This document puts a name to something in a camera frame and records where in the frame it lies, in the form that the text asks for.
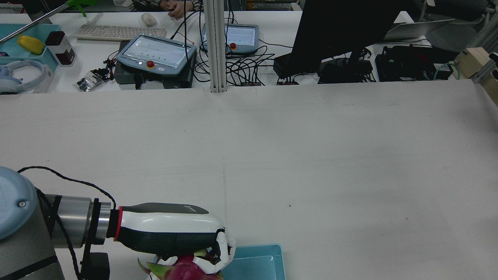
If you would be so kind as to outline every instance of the black monitor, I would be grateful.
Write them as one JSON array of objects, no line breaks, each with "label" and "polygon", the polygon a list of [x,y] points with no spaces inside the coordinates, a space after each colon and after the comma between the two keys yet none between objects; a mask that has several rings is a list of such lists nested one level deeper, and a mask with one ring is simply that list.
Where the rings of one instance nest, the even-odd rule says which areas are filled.
[{"label": "black monitor", "polygon": [[[292,52],[275,58],[274,71],[281,79],[318,72],[323,83],[359,82],[360,53],[383,40],[400,12],[400,2],[306,0]],[[349,52],[345,64],[322,65],[324,59]]]}]

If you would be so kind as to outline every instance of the yellow sponge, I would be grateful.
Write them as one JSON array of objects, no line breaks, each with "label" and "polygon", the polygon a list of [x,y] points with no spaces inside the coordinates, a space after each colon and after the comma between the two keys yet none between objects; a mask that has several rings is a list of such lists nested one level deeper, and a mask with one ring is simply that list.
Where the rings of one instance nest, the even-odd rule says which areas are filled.
[{"label": "yellow sponge", "polygon": [[33,38],[31,36],[21,35],[17,39],[17,43],[23,49],[32,52],[36,55],[40,55],[43,52],[43,43],[42,41]]}]

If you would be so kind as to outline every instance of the monitor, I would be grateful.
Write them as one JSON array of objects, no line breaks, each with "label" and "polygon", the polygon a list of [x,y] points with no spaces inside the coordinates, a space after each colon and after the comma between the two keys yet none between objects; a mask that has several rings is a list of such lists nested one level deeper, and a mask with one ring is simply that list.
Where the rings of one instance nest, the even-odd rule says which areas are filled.
[{"label": "monitor", "polygon": [[[328,82],[359,82],[362,50],[382,41],[400,12],[399,0],[306,0],[292,52],[276,57],[273,69],[283,79],[317,73]],[[351,52],[347,64],[322,60]]]},{"label": "monitor", "polygon": [[[242,55],[253,54],[258,50],[259,26],[250,24],[226,24],[227,53]],[[208,40],[206,36],[206,25],[202,27],[201,42],[199,49],[208,51]]]}]

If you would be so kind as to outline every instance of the blue storage bin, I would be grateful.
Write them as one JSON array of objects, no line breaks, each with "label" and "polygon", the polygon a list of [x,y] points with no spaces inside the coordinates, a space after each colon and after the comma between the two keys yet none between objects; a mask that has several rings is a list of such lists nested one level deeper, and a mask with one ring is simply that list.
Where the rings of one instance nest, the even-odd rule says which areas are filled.
[{"label": "blue storage bin", "polygon": [[225,280],[285,280],[280,244],[240,246],[234,260],[223,269]]},{"label": "blue storage bin", "polygon": [[[19,30],[24,26],[25,24],[2,23],[0,24],[0,38],[4,38],[5,36],[11,34],[16,30]],[[45,40],[47,39],[50,32],[60,30],[61,28],[57,24],[38,24],[21,33],[20,35],[27,35],[37,38],[42,41],[43,44],[45,44]],[[42,54],[36,55],[19,46],[17,44],[17,37],[10,39],[3,44],[0,44],[0,51],[4,51],[9,55],[8,57],[0,57],[0,65],[5,65],[16,60],[31,59],[36,60],[41,64],[48,65],[48,67],[50,67],[52,71],[55,71],[55,68],[57,67],[57,61],[47,47],[43,49]]]}]

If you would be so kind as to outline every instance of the keyboard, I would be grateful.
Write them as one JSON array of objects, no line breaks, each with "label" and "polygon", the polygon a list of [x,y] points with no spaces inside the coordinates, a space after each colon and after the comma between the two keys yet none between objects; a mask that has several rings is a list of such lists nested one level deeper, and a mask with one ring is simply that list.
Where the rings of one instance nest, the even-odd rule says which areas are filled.
[{"label": "keyboard", "polygon": [[131,40],[139,33],[152,34],[159,37],[166,36],[166,30],[163,28],[83,24],[76,31],[74,37],[86,40],[123,41]]},{"label": "keyboard", "polygon": [[393,30],[395,27],[397,27],[398,25],[400,24],[405,24],[406,22],[395,22],[393,24],[391,24],[391,28],[389,28],[389,30]]}]

